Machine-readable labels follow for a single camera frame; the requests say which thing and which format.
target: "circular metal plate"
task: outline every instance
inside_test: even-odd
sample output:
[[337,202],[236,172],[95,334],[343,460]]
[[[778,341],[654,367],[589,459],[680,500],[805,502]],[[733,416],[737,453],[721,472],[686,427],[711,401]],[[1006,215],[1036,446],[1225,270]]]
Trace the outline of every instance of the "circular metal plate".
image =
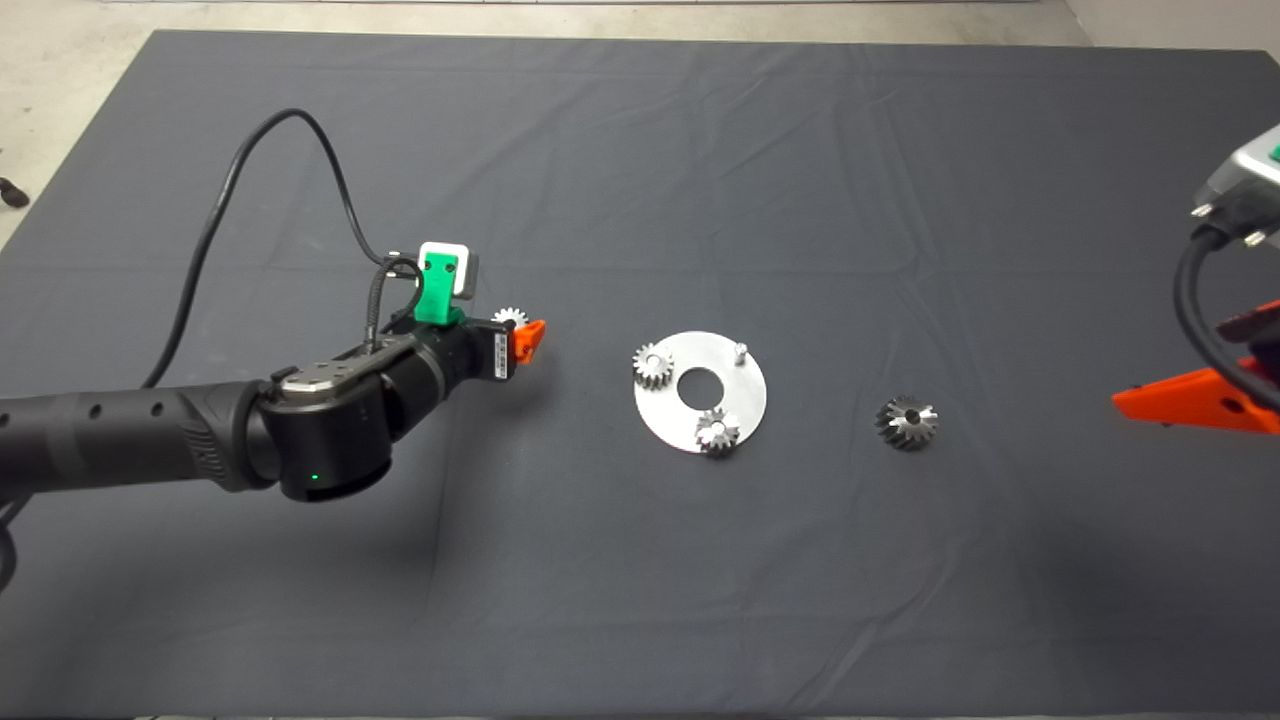
[[635,386],[636,409],[653,434],[677,450],[700,452],[696,438],[698,416],[704,411],[685,405],[677,389],[681,375],[694,369],[709,370],[719,378],[724,396],[717,407],[737,415],[741,423],[739,443],[745,442],[760,427],[765,404],[764,373],[750,352],[744,355],[742,364],[739,365],[735,363],[736,342],[724,336],[696,331],[677,333],[654,345],[671,352],[676,372],[671,382],[660,388]]

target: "small gear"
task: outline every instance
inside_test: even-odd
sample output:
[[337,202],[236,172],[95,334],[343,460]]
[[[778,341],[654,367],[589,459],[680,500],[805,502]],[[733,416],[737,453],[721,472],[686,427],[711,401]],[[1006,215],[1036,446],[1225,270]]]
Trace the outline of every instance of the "small gear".
[[723,457],[737,445],[741,428],[737,416],[716,407],[698,418],[698,447],[703,455]]
[[525,315],[520,307],[503,307],[493,314],[495,323],[506,323],[507,320],[512,320],[517,328],[522,328],[529,324],[529,315]]
[[676,363],[669,351],[650,342],[631,357],[631,372],[640,387],[657,389],[671,382]]
[[876,428],[897,450],[920,450],[938,434],[938,414],[932,405],[899,396],[876,414]]

